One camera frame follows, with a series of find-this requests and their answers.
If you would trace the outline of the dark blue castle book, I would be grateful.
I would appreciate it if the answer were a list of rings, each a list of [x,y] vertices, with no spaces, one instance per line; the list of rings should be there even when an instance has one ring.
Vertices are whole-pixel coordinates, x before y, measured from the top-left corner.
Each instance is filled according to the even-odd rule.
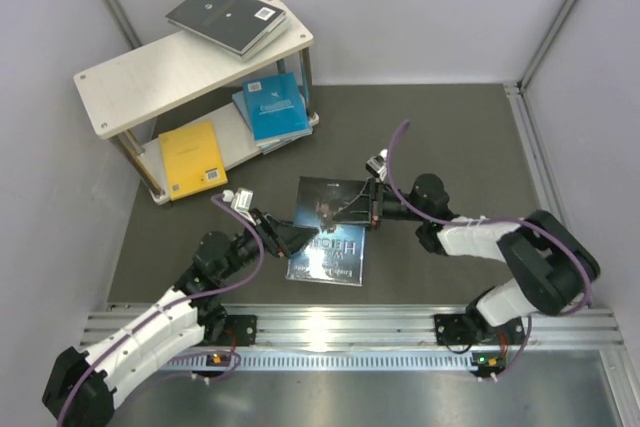
[[[366,230],[333,219],[363,187],[357,180],[299,179],[294,224],[315,227],[318,233],[289,259],[286,279],[350,287],[363,284]]]

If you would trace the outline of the light blue cat book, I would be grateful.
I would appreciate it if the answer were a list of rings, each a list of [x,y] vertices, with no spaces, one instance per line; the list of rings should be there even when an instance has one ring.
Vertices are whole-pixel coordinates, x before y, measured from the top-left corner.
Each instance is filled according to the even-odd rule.
[[[246,104],[246,100],[245,100],[245,96],[243,92],[236,92],[232,95],[232,102],[235,105],[235,107],[238,109],[241,117],[243,118],[243,120],[245,121],[246,126],[249,129],[249,132],[251,134],[254,134],[253,132],[253,126],[252,126],[252,122],[250,119],[250,115],[249,115],[249,111],[248,111],[248,107]],[[256,146],[259,148],[259,150],[261,151],[261,153],[263,155],[267,155],[268,153],[271,153],[291,142],[293,142],[294,140],[297,140],[299,138],[305,137],[305,136],[309,136],[313,133],[313,127],[309,126],[308,129],[303,130],[303,131],[299,131],[299,132],[294,132],[294,133],[289,133],[289,134],[284,134],[278,137],[275,137],[273,139],[271,139],[269,142],[267,143],[263,143],[263,144],[258,144],[258,142],[256,142]]]

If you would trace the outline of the yellow book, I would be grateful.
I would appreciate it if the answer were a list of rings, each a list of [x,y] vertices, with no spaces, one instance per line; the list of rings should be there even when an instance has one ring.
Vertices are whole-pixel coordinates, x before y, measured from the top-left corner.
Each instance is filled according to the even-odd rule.
[[[210,121],[185,125],[158,137],[171,201],[228,182]]]

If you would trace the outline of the blue paperback book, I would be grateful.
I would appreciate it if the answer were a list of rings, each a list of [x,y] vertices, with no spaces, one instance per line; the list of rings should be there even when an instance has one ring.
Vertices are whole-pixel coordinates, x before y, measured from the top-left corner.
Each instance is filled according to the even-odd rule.
[[[312,132],[306,106],[292,72],[243,84],[254,141],[258,146]]]

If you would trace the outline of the black shiny book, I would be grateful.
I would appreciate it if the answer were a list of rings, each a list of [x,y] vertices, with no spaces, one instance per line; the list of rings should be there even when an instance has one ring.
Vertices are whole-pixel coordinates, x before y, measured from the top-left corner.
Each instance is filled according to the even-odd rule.
[[[285,10],[261,0],[184,0],[165,18],[242,59],[249,59],[289,27]]]

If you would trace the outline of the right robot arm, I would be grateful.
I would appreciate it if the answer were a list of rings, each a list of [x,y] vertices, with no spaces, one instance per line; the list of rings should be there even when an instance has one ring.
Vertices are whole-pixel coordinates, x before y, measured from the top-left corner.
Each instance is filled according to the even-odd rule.
[[[592,301],[601,270],[594,257],[551,213],[524,219],[471,219],[454,214],[444,184],[422,174],[409,193],[372,177],[332,218],[375,229],[383,220],[417,221],[416,236],[429,253],[504,263],[511,278],[480,294],[464,314],[469,336],[490,343],[509,321],[533,313],[571,314]]]

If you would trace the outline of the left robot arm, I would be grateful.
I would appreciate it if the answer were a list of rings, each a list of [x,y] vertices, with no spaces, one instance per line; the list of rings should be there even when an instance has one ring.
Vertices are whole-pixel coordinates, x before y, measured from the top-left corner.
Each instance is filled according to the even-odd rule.
[[[219,231],[200,240],[191,265],[139,317],[103,340],[61,352],[42,403],[59,426],[105,426],[126,398],[183,351],[225,335],[220,296],[240,269],[262,266],[266,255],[289,258],[318,234],[316,227],[280,221],[256,208],[233,237]]]

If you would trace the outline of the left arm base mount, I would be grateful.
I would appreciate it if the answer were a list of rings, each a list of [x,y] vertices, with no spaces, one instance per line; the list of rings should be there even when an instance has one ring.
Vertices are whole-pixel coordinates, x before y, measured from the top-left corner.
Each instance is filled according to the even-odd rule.
[[[255,344],[257,335],[256,315],[227,315],[208,334],[211,346],[249,347]]]

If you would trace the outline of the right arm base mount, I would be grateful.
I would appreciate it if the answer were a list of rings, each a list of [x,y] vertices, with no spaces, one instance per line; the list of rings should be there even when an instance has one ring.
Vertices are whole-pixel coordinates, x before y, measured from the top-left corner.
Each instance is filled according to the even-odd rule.
[[[525,338],[521,318],[491,326],[476,308],[463,313],[436,314],[433,317],[436,343],[457,353],[480,346],[519,346]]]

